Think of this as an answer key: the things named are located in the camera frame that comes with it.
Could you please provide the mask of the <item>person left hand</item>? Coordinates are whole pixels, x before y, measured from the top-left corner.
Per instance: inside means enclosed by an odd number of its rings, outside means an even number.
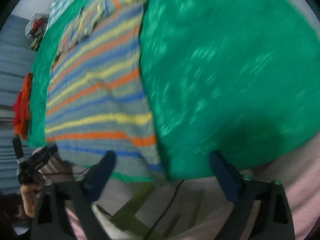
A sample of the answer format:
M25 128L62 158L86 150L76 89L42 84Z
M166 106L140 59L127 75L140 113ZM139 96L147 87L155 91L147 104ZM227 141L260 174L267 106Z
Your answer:
M20 187L24 212L30 218L35 217L37 203L41 196L45 181L49 178L50 172L54 170L51 164L52 162L48 161L48 163L40 169L37 183L22 184Z

